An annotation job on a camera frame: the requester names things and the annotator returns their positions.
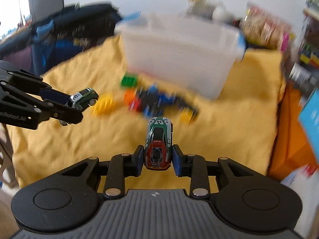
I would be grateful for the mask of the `dark green toy car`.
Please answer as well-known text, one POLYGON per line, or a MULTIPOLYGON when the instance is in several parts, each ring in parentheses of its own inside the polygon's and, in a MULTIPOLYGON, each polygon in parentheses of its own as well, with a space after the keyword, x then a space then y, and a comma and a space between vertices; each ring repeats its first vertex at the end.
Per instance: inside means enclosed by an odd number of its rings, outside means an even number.
POLYGON ((85 88, 73 95, 61 93, 62 104, 67 105, 80 112, 85 111, 88 107, 95 105, 99 99, 98 93, 92 88, 85 88))

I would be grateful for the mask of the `green white racing car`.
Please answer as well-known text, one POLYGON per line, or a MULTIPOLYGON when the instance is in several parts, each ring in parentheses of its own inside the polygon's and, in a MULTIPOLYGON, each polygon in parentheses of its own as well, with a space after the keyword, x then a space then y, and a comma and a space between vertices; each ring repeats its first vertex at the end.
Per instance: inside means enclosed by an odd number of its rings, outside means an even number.
POLYGON ((144 165, 150 170, 167 170, 172 156, 172 122, 167 117, 153 117, 147 125, 144 165))

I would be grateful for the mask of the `yellow flat brick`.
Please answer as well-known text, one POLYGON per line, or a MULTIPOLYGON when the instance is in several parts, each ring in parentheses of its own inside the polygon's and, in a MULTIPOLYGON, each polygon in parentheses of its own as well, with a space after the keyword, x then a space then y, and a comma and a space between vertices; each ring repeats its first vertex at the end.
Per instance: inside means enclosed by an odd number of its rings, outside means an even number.
POLYGON ((91 113, 95 117, 106 116, 113 112, 116 107, 114 97, 110 94, 101 96, 99 100, 93 105, 91 113))

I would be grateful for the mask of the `dark blue bag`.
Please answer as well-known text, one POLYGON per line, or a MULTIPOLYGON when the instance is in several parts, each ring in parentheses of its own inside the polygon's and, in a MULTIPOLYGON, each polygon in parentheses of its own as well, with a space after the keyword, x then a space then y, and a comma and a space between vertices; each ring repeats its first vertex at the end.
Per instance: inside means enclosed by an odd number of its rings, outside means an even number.
POLYGON ((1 41, 1 60, 42 75, 114 35, 123 19, 110 3, 71 5, 1 41))

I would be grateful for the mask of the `yellow duplo brick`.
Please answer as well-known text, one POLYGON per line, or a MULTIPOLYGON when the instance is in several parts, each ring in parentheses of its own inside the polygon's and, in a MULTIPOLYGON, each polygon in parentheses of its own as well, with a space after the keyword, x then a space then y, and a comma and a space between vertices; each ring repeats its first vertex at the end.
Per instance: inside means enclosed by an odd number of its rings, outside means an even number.
POLYGON ((198 113, 199 113, 199 109, 197 108, 181 107, 179 121, 186 124, 191 124, 196 120, 198 113))

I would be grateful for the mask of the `yellow quilted cloth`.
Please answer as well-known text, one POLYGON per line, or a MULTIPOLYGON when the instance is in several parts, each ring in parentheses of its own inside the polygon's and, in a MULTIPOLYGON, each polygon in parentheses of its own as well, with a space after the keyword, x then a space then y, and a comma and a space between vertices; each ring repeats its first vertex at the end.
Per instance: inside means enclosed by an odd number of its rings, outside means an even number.
MULTIPOLYGON (((185 154, 202 155, 211 161, 229 157, 265 174, 277 135, 277 105, 285 85, 281 60, 279 51, 247 50, 243 60, 233 65, 217 100, 159 82, 161 89, 183 94, 199 109, 191 124, 180 122, 176 110, 166 111, 173 124, 173 142, 185 154)), ((122 99, 120 82, 126 70, 122 40, 115 36, 57 65, 43 79, 65 93, 91 87, 100 95, 122 99)), ((146 118, 125 106, 102 117, 87 110, 77 125, 62 126, 51 119, 36 130, 9 126, 16 179, 25 187, 88 157, 105 161, 132 153, 144 144, 146 129, 146 118)))

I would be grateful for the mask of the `green duplo brick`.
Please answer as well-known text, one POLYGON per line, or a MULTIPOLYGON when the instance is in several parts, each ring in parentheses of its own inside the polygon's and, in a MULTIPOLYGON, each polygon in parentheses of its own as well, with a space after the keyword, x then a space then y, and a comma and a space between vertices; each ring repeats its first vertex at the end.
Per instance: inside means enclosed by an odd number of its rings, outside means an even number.
POLYGON ((134 88, 138 86, 138 75, 126 72, 120 83, 121 87, 134 88))

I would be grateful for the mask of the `orange box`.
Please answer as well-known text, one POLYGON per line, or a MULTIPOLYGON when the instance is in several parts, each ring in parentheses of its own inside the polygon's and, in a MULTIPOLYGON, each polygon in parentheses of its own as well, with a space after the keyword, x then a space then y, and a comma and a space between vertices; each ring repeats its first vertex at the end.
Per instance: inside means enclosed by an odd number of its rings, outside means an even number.
POLYGON ((315 155, 298 121, 302 109, 300 99, 299 90, 287 85, 279 106, 277 137, 267 173, 277 181, 300 167, 309 166, 311 170, 317 167, 315 155))

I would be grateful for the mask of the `baby wipes pack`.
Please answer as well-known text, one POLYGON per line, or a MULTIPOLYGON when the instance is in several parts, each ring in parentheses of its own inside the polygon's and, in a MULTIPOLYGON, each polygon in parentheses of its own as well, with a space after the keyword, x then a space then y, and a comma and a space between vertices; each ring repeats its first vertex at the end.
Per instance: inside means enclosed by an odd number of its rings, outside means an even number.
POLYGON ((318 238, 318 168, 302 166, 281 184, 294 190, 302 201, 302 212, 295 231, 303 238, 318 238))

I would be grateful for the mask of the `translucent white storage bin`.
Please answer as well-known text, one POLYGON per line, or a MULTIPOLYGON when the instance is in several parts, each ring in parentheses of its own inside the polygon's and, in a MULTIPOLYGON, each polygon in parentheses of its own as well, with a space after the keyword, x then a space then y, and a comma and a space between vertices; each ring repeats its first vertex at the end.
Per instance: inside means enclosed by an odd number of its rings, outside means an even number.
POLYGON ((117 23, 130 72, 169 81, 217 99, 246 51, 239 29, 190 17, 141 14, 117 23))

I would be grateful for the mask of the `blue card box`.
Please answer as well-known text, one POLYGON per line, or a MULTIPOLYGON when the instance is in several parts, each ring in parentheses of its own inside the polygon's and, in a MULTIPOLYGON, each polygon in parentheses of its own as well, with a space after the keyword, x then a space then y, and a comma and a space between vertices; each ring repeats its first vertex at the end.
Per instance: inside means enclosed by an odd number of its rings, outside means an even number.
POLYGON ((318 88, 314 89, 303 106, 298 120, 306 134, 309 145, 314 153, 315 159, 318 162, 319 152, 319 102, 318 102, 318 88))

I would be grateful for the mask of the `snack bag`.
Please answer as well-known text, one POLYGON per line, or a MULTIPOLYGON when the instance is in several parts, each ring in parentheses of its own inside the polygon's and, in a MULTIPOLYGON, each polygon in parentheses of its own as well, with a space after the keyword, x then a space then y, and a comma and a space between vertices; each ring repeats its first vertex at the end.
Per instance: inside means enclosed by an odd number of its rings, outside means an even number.
POLYGON ((240 28, 250 44, 282 52, 296 38, 289 23, 253 3, 247 3, 240 28))

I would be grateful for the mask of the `white plush toy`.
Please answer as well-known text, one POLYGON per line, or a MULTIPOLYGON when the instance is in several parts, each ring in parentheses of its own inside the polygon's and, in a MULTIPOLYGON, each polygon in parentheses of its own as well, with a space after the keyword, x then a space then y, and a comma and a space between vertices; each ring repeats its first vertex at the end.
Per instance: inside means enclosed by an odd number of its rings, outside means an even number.
POLYGON ((187 0, 185 15, 209 21, 232 24, 235 15, 226 9, 222 2, 212 0, 187 0))

